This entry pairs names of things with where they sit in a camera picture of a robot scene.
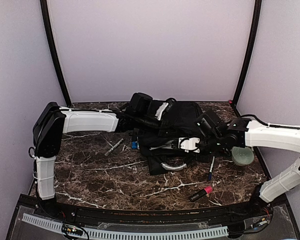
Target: pink marker cap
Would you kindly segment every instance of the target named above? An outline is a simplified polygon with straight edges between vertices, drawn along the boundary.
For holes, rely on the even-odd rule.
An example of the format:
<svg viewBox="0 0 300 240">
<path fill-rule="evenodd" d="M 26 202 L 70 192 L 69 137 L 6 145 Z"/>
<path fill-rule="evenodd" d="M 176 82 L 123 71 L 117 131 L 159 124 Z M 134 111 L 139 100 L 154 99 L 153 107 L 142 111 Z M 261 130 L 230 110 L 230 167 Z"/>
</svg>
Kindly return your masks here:
<svg viewBox="0 0 300 240">
<path fill-rule="evenodd" d="M 206 194 L 209 194 L 213 191 L 212 186 L 207 186 L 204 188 L 204 190 L 206 191 Z"/>
</svg>

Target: green bowl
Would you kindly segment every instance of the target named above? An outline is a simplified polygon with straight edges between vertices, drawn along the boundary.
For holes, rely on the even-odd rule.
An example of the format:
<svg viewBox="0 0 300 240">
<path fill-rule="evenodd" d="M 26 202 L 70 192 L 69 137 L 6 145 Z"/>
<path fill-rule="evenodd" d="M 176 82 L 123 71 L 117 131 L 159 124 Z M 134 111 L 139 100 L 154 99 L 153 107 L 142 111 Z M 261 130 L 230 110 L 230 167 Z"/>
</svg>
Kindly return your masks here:
<svg viewBox="0 0 300 240">
<path fill-rule="evenodd" d="M 231 155 L 233 162 L 241 167 L 252 164 L 255 159 L 254 152 L 250 147 L 242 148 L 234 146 Z"/>
</svg>

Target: marble tabletop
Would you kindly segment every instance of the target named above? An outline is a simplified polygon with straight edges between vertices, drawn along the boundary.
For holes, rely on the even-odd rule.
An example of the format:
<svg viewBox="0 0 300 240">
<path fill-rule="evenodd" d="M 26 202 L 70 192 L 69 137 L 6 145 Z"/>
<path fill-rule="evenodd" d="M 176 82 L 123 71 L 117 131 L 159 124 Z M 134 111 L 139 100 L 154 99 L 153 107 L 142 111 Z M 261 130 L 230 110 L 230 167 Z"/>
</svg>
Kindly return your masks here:
<svg viewBox="0 0 300 240">
<path fill-rule="evenodd" d="M 74 108 L 117 108 L 124 103 L 75 103 Z M 236 117 L 227 102 L 198 102 L 212 108 L 225 122 Z M 108 156 L 105 153 L 124 141 Z M 64 134 L 55 162 L 55 193 L 60 203 L 113 210 L 186 210 L 248 201 L 255 186 L 266 180 L 258 159 L 237 166 L 230 156 L 215 155 L 210 163 L 191 162 L 187 168 L 163 175 L 149 174 L 147 159 L 131 148 L 129 132 L 71 132 Z M 175 159 L 171 164 L 182 162 Z M 207 186 L 208 197 L 190 202 L 189 196 Z"/>
</svg>

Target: white wall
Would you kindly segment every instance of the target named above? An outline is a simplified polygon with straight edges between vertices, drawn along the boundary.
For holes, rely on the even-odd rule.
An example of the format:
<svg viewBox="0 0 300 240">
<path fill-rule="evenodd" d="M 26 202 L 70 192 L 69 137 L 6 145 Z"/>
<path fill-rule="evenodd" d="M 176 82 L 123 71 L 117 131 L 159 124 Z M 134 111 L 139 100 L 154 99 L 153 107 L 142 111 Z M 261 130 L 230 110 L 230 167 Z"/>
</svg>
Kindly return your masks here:
<svg viewBox="0 0 300 240">
<path fill-rule="evenodd" d="M 232 99 L 254 0 L 48 2 L 73 102 Z"/>
<path fill-rule="evenodd" d="M 50 101 L 64 104 L 39 0 L 0 0 L 0 240 L 32 182 L 32 127 Z"/>
<path fill-rule="evenodd" d="M 300 125 L 300 0 L 264 0 L 253 55 L 238 106 L 271 123 Z M 272 176 L 298 154 L 261 149 Z M 287 194 L 300 228 L 300 187 Z"/>
</svg>

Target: black pole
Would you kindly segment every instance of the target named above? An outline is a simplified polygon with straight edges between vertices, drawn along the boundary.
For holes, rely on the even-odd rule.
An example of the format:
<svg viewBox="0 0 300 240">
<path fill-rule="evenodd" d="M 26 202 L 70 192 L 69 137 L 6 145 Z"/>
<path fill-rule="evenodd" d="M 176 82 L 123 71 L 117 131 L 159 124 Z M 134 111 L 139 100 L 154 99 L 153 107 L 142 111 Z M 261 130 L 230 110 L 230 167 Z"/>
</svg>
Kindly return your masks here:
<svg viewBox="0 0 300 240">
<path fill-rule="evenodd" d="M 260 17 L 260 12 L 261 12 L 261 3 L 262 3 L 262 0 L 255 0 L 255 3 L 254 3 L 254 10 L 253 10 L 253 17 L 252 17 L 248 45 L 246 47 L 246 52 L 245 52 L 245 56 L 244 56 L 244 60 L 243 60 L 243 64 L 242 64 L 239 81 L 236 86 L 236 90 L 235 90 L 233 100 L 232 100 L 232 104 L 234 104 L 234 106 L 236 106 L 239 101 L 240 94 L 242 92 L 242 88 L 244 87 L 244 83 L 246 80 L 246 76 L 247 76 L 247 72 L 248 72 L 248 68 L 249 68 L 249 64 L 250 64 L 250 60 L 251 60 L 251 56 L 252 56 L 252 51 L 254 49 L 256 35 L 257 35 L 259 17 Z"/>
<path fill-rule="evenodd" d="M 70 107 L 72 103 L 71 103 L 69 92 L 68 92 L 68 89 L 66 86 L 65 78 L 62 74 L 62 70 L 61 70 L 61 66 L 60 66 L 60 62 L 59 62 L 59 58 L 58 58 L 58 54 L 57 54 L 54 35 L 52 32 L 52 28 L 51 28 L 47 0 L 40 0 L 40 4 L 41 4 L 41 12 L 42 12 L 42 18 L 43 18 L 43 23 L 44 23 L 44 28 L 45 28 L 45 34 L 46 34 L 46 38 L 48 40 L 50 54 L 52 57 L 55 73 L 56 73 L 56 76 L 57 76 L 59 84 L 60 84 L 60 88 L 61 88 L 61 91 L 63 94 L 63 98 L 65 100 L 65 104 L 68 107 Z"/>
</svg>

